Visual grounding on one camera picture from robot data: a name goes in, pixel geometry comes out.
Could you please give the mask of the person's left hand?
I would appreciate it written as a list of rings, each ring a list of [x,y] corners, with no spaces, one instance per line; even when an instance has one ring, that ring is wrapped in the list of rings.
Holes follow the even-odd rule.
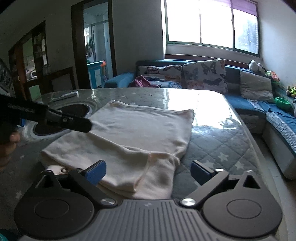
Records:
[[[13,132],[10,135],[10,142],[4,145],[1,145],[1,155],[0,155],[0,171],[3,172],[8,166],[11,153],[16,149],[17,144],[20,142],[20,134],[18,131]]]

